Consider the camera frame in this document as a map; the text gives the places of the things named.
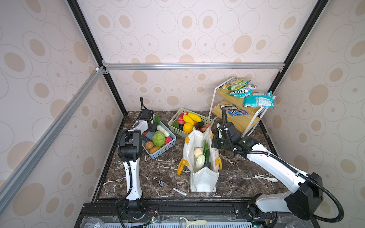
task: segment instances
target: green cabbage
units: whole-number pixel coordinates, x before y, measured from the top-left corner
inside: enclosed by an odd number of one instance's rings
[[[161,131],[156,131],[153,133],[152,142],[155,146],[163,146],[165,145],[166,137]]]

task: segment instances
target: spoon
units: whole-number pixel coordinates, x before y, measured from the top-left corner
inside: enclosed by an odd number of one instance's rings
[[[255,175],[255,178],[258,179],[258,178],[262,178],[262,179],[266,179],[268,181],[271,181],[271,182],[277,182],[277,179],[276,178],[266,178],[266,177],[261,177],[261,176],[258,176],[258,175]]]

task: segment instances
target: wall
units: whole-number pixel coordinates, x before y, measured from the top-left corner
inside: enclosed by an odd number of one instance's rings
[[[79,3],[106,62],[279,62],[316,0]]]
[[[214,88],[235,76],[251,79],[258,92],[266,92],[278,69],[126,70],[110,71],[128,111],[140,110],[139,97],[153,110],[209,110]],[[215,98],[215,105],[223,99]]]
[[[332,1],[275,91],[265,126],[282,158],[309,173],[341,202],[345,218],[365,220],[365,1]],[[325,197],[324,217],[337,210]]]
[[[101,77],[2,213],[0,228],[74,227],[121,117]]]
[[[0,3],[0,186],[94,71],[62,0]]]

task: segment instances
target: potato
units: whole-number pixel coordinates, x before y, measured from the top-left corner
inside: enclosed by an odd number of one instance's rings
[[[148,142],[146,142],[146,143],[145,143],[145,148],[146,148],[146,150],[149,150],[149,149],[151,149],[152,147],[154,147],[153,142],[148,141]]]
[[[154,147],[152,147],[152,149],[150,149],[150,154],[153,154],[153,153],[155,153],[156,151],[158,151],[159,149],[161,149],[161,147],[160,146],[154,146]]]

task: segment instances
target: red pepper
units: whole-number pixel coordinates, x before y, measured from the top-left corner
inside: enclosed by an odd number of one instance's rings
[[[165,145],[172,141],[172,138],[169,136],[165,140]]]

